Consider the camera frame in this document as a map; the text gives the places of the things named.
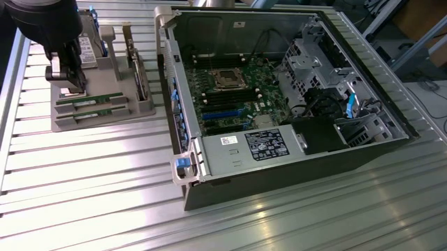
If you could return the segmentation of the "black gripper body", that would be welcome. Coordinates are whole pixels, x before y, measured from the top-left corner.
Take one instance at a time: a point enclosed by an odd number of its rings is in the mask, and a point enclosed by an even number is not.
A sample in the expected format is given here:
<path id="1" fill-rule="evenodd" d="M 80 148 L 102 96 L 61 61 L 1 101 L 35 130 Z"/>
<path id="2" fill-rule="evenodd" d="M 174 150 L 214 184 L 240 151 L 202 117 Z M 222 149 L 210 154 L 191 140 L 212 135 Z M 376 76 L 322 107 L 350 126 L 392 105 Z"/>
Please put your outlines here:
<path id="1" fill-rule="evenodd" d="M 80 55 L 83 24 L 76 1 L 3 1 L 21 33 L 43 45 L 45 53 Z"/>

